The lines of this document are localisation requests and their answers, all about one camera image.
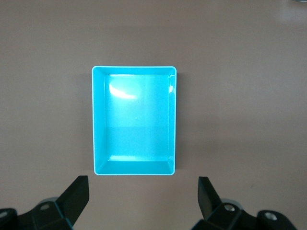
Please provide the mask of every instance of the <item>blue plastic container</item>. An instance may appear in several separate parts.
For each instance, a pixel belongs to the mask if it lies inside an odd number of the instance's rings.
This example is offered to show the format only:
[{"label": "blue plastic container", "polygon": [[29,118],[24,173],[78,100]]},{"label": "blue plastic container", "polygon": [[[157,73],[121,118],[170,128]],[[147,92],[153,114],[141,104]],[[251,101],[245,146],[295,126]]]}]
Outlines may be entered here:
[{"label": "blue plastic container", "polygon": [[171,66],[93,67],[97,175],[174,174],[176,78]]}]

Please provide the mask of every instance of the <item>silver bolt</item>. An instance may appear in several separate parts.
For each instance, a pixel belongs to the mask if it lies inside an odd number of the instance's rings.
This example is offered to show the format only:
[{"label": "silver bolt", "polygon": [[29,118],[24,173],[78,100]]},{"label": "silver bolt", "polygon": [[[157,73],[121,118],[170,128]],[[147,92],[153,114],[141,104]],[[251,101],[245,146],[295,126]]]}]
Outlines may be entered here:
[{"label": "silver bolt", "polygon": [[270,220],[277,220],[277,217],[271,212],[266,212],[265,217],[270,219]]},{"label": "silver bolt", "polygon": [[46,210],[49,208],[49,205],[42,205],[42,207],[40,207],[40,210],[43,211],[43,210]]},{"label": "silver bolt", "polygon": [[229,211],[229,212],[235,211],[235,207],[233,207],[232,205],[225,205],[224,207],[225,207],[225,209],[226,209],[227,211]]},{"label": "silver bolt", "polygon": [[8,214],[8,212],[4,211],[0,213],[0,218],[5,217]]}]

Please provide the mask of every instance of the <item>screw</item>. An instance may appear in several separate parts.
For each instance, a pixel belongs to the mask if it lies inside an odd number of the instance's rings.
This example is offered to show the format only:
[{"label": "screw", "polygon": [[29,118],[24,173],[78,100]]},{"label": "screw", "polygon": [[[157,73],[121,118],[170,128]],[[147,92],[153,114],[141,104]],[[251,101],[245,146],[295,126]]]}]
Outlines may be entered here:
[{"label": "screw", "polygon": [[268,218],[270,220],[277,220],[277,217],[271,212],[266,212],[264,215],[265,215],[266,218]]},{"label": "screw", "polygon": [[233,207],[232,205],[228,204],[228,205],[224,205],[225,209],[229,212],[233,212],[235,210],[235,207]]},{"label": "screw", "polygon": [[48,209],[48,208],[49,208],[49,205],[42,205],[42,206],[40,207],[40,210],[43,211],[43,210],[46,210],[46,209]]},{"label": "screw", "polygon": [[8,212],[4,211],[0,213],[0,218],[5,217],[8,214]]}]

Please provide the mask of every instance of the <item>rectangular bin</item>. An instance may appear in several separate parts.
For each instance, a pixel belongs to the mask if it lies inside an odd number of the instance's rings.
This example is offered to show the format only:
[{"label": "rectangular bin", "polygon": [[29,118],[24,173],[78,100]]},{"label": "rectangular bin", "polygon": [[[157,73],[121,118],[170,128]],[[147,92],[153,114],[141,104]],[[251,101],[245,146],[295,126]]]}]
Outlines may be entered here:
[{"label": "rectangular bin", "polygon": [[97,175],[174,174],[176,79],[169,66],[93,67]]}]

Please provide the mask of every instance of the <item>gray floor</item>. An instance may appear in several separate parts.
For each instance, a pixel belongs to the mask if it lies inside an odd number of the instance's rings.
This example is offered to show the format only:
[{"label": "gray floor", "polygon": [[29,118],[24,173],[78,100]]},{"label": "gray floor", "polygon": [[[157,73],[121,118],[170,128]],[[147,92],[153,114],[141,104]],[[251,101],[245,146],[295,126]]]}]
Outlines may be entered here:
[{"label": "gray floor", "polygon": [[[173,176],[93,173],[94,65],[173,65]],[[0,2],[0,207],[88,175],[83,229],[189,230],[198,176],[252,214],[307,216],[307,3]]]}]

